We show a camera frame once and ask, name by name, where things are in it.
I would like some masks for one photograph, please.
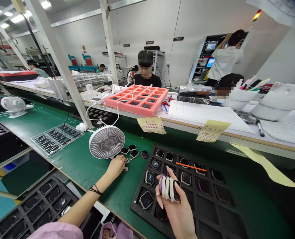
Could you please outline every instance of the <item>black shirt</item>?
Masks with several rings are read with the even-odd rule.
[[[134,80],[135,85],[150,86],[153,84],[154,87],[162,87],[161,79],[155,74],[152,74],[151,78],[149,79],[143,78],[141,74],[136,74],[134,75]]]

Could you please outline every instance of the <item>small white fan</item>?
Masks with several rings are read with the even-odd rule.
[[[124,146],[124,133],[113,125],[97,129],[90,137],[91,154],[98,159],[108,159],[118,154]]]
[[[21,115],[26,114],[25,110],[34,108],[33,105],[26,105],[25,101],[19,97],[6,96],[1,100],[1,105],[11,115],[9,118],[17,118]]]

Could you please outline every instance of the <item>yellow paper strip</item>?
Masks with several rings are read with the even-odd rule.
[[[166,134],[160,117],[139,118],[137,119],[140,127],[144,132]]]
[[[196,140],[213,143],[230,125],[231,123],[209,119],[201,129]]]
[[[259,163],[264,167],[270,179],[276,183],[282,184],[287,187],[294,187],[295,183],[292,182],[287,176],[285,176],[281,171],[279,171],[271,162],[269,162],[259,151],[255,149],[250,149],[244,146],[239,146],[231,144],[235,148],[244,152],[251,160]]]

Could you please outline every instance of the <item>bracelet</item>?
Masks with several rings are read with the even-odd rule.
[[[99,195],[102,195],[102,193],[100,193],[100,191],[99,191],[99,189],[97,188],[97,186],[94,184],[94,186],[96,187],[96,189],[97,190],[95,190],[95,189],[93,189],[92,187],[91,188],[89,188],[89,191],[92,191],[92,192],[95,192],[95,193],[97,193],[97,194],[99,194]]]

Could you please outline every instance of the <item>hand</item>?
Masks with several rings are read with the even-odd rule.
[[[171,176],[171,178],[177,180],[176,176],[172,170],[166,166],[166,169]],[[165,207],[168,219],[171,223],[172,230],[177,239],[197,239],[195,234],[194,219],[191,206],[187,200],[186,194],[183,189],[175,182],[175,189],[180,195],[181,202],[171,202],[171,200],[166,200],[160,195],[159,185],[155,188],[156,199],[160,207],[163,209]]]
[[[231,37],[232,33],[227,33],[225,36],[225,40],[229,40],[229,38]]]
[[[123,154],[116,156],[115,158],[111,159],[109,167],[105,172],[105,176],[107,179],[112,183],[123,171],[125,162],[127,159],[124,157]]]

